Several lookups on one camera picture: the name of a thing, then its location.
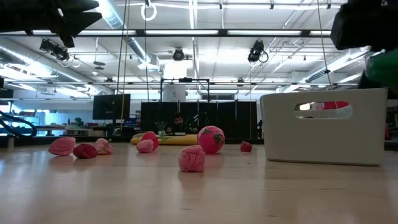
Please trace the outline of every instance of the green object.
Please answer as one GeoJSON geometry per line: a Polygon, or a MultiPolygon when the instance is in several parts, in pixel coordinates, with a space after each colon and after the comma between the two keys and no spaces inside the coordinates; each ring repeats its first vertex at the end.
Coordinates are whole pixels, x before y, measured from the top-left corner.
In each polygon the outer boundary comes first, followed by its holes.
{"type": "Polygon", "coordinates": [[[372,58],[366,68],[366,77],[385,86],[398,86],[398,49],[372,58]]]}

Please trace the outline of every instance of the white plastic bin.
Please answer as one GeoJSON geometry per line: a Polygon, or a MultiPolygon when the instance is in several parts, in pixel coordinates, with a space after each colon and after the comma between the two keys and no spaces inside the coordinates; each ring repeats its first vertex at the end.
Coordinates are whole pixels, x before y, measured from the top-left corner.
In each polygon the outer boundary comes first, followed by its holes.
{"type": "Polygon", "coordinates": [[[377,166],[384,152],[387,90],[279,93],[261,97],[266,157],[273,161],[377,166]],[[297,104],[345,101],[337,110],[297,104]]]}

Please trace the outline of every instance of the red fabric object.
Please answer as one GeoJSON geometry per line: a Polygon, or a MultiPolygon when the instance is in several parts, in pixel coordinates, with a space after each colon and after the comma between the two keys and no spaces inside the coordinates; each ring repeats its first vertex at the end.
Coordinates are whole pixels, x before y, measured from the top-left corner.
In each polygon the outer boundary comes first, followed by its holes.
{"type": "Polygon", "coordinates": [[[343,108],[345,106],[348,106],[349,104],[344,101],[330,101],[330,102],[323,102],[323,106],[318,108],[318,110],[332,110],[332,109],[338,109],[338,108],[343,108]]]}
{"type": "Polygon", "coordinates": [[[220,152],[225,143],[223,130],[216,126],[206,126],[198,134],[198,144],[205,153],[220,152]]]}
{"type": "Polygon", "coordinates": [[[49,153],[56,156],[69,156],[75,147],[76,139],[65,137],[51,143],[49,153]]]}
{"type": "Polygon", "coordinates": [[[156,134],[153,131],[146,132],[142,136],[141,141],[148,140],[148,139],[152,140],[152,142],[154,143],[154,149],[153,150],[157,149],[157,147],[159,146],[159,140],[157,139],[157,136],[156,136],[156,134]]]}
{"type": "Polygon", "coordinates": [[[203,172],[205,152],[200,146],[188,146],[182,150],[178,164],[182,172],[203,172]]]}
{"type": "Polygon", "coordinates": [[[251,152],[252,148],[253,148],[253,146],[248,142],[243,141],[241,143],[241,151],[242,152],[251,152]]]}
{"type": "Polygon", "coordinates": [[[154,150],[154,142],[150,139],[139,142],[136,146],[140,153],[150,153],[154,150]]]}
{"type": "Polygon", "coordinates": [[[80,144],[73,149],[73,155],[79,159],[95,158],[97,154],[97,149],[91,144],[80,144]]]}
{"type": "Polygon", "coordinates": [[[95,148],[97,148],[98,155],[111,155],[113,154],[113,147],[110,145],[108,140],[99,138],[95,142],[95,148]]]}

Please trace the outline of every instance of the black hose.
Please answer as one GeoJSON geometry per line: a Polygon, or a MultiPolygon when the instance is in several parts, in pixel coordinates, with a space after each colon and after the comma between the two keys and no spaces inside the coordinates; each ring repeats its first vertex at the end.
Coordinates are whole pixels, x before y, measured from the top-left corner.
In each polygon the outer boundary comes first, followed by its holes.
{"type": "Polygon", "coordinates": [[[1,114],[1,116],[5,117],[5,118],[9,118],[9,119],[12,119],[13,121],[18,121],[18,122],[20,122],[20,123],[25,123],[25,124],[29,125],[30,127],[32,127],[32,134],[30,134],[30,135],[27,136],[27,135],[23,135],[23,134],[21,134],[21,133],[15,131],[15,130],[13,130],[12,127],[6,125],[5,122],[4,122],[2,119],[0,119],[0,124],[1,124],[7,131],[9,131],[11,134],[14,134],[15,136],[20,137],[20,138],[32,138],[32,137],[36,136],[36,134],[37,134],[37,129],[36,129],[36,127],[35,127],[32,123],[30,123],[29,121],[26,121],[26,120],[24,120],[24,119],[21,119],[21,118],[17,118],[17,117],[8,115],[8,114],[6,114],[6,113],[3,113],[2,111],[0,111],[0,114],[1,114]]]}

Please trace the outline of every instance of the pink object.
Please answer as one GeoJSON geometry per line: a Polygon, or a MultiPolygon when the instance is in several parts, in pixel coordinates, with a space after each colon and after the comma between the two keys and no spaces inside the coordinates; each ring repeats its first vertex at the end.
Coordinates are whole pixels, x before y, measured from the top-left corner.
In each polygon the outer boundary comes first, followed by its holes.
{"type": "Polygon", "coordinates": [[[248,142],[243,141],[241,143],[241,151],[242,152],[251,152],[252,148],[253,148],[252,145],[248,142]]]}
{"type": "Polygon", "coordinates": [[[140,153],[150,153],[154,150],[154,142],[150,139],[143,140],[137,144],[137,150],[140,153]]]}
{"type": "Polygon", "coordinates": [[[80,144],[73,149],[73,155],[79,159],[91,159],[97,156],[97,149],[91,144],[80,144]]]}
{"type": "Polygon", "coordinates": [[[183,172],[203,172],[205,170],[205,152],[200,146],[188,146],[182,150],[178,164],[183,172]]]}
{"type": "Polygon", "coordinates": [[[198,144],[205,153],[219,152],[225,143],[223,130],[216,126],[206,126],[198,134],[198,144]]]}
{"type": "Polygon", "coordinates": [[[75,147],[76,139],[65,137],[51,143],[49,153],[56,156],[69,156],[75,147]]]}
{"type": "Polygon", "coordinates": [[[97,148],[98,155],[111,155],[113,154],[113,147],[110,145],[108,140],[99,138],[95,142],[95,148],[97,148]]]}
{"type": "Polygon", "coordinates": [[[146,132],[142,136],[141,141],[148,140],[148,139],[152,140],[152,142],[154,143],[154,149],[153,150],[157,149],[157,147],[159,146],[159,140],[157,139],[157,136],[156,136],[156,134],[153,131],[146,132]]]}

